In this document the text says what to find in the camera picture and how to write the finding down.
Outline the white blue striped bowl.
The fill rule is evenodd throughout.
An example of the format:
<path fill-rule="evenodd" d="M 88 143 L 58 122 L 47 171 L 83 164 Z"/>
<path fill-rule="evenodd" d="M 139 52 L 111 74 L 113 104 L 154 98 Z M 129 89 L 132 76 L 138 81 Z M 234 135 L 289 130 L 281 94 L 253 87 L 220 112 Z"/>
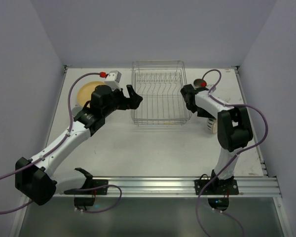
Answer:
<path fill-rule="evenodd" d="M 216 134 L 217 129 L 217 120 L 215 118 L 208 118 L 207 119 L 207 128 L 212 134 Z"/>

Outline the white brown mug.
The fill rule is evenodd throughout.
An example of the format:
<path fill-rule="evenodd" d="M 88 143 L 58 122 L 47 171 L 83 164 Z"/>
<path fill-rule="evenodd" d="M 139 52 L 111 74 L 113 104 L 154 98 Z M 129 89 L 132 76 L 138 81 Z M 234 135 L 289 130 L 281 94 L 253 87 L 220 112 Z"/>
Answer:
<path fill-rule="evenodd" d="M 195 79 L 193 82 L 195 88 L 206 87 L 207 83 L 204 79 Z"/>

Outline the yellow plate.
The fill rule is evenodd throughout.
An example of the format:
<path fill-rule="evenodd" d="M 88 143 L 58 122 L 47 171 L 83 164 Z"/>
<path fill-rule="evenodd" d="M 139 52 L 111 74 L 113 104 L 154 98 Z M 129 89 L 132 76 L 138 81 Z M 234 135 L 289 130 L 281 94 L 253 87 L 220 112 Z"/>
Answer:
<path fill-rule="evenodd" d="M 97 86 L 105 85 L 102 81 L 92 81 L 82 86 L 76 96 L 76 104 L 83 107 L 85 103 L 91 100 L 91 94 Z"/>

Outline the clear glass cup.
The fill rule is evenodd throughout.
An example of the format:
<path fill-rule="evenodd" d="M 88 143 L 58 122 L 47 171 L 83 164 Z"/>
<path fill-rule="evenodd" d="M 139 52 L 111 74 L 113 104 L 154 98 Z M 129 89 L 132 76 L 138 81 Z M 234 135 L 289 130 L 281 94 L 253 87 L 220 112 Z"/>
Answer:
<path fill-rule="evenodd" d="M 71 109 L 72 117 L 74 118 L 80 111 L 82 110 L 82 107 L 75 106 Z"/>

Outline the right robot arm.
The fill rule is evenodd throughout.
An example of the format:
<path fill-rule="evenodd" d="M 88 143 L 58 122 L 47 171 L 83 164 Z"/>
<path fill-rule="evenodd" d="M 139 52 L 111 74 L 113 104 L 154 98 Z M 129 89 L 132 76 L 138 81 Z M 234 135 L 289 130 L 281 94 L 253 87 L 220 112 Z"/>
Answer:
<path fill-rule="evenodd" d="M 234 176 L 239 152 L 253 139 L 248 110 L 213 96 L 205 87 L 194 88 L 188 84 L 183 86 L 181 94 L 189 111 L 198 117 L 216 120 L 221 152 L 213 172 L 219 180 L 230 179 Z"/>

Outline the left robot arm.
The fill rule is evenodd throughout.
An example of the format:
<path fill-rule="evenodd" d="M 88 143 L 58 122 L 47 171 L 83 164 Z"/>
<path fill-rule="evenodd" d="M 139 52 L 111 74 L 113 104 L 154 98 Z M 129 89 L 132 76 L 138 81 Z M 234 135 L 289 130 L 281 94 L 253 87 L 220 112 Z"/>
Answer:
<path fill-rule="evenodd" d="M 15 187 L 38 205 L 46 204 L 56 193 L 58 182 L 53 177 L 58 166 L 80 144 L 93 136 L 106 117 L 116 110 L 135 110 L 143 98 L 131 85 L 122 89 L 99 85 L 91 93 L 84 107 L 73 118 L 69 127 L 48 147 L 31 159 L 20 158 L 15 164 Z"/>

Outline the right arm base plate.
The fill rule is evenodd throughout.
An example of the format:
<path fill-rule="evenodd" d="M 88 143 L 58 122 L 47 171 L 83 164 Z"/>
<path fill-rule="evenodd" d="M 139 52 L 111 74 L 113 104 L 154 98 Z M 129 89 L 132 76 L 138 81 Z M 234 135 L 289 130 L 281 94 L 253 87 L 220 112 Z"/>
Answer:
<path fill-rule="evenodd" d="M 200 178 L 194 180 L 195 194 L 199 195 L 201 190 L 211 182 L 215 173 L 212 171 L 211 176 L 203 174 Z M 217 198 L 208 198 L 208 204 L 219 211 L 225 211 L 229 207 L 229 197 L 233 195 L 239 195 L 239 189 L 237 181 L 232 175 L 226 180 L 216 178 L 210 185 L 208 185 L 203 191 L 202 195 L 206 196 L 222 196 Z"/>

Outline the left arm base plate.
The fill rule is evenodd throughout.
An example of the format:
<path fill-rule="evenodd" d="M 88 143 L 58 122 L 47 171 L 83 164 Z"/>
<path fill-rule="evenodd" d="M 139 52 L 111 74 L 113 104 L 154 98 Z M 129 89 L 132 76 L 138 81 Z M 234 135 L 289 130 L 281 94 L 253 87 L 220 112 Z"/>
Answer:
<path fill-rule="evenodd" d="M 99 186 L 108 185 L 109 182 L 106 179 L 89 179 L 86 180 L 83 186 L 80 189 L 91 189 L 91 188 L 97 188 Z M 74 206 L 83 208 L 84 210 L 87 210 L 88 207 L 92 207 L 95 204 L 95 198 L 96 196 L 100 195 L 106 195 L 107 194 L 108 187 L 100 188 L 97 190 L 91 190 L 91 191 L 79 191 L 75 189 L 64 191 L 64 194 L 66 195 L 87 195 L 89 197 L 75 197 L 74 198 Z"/>

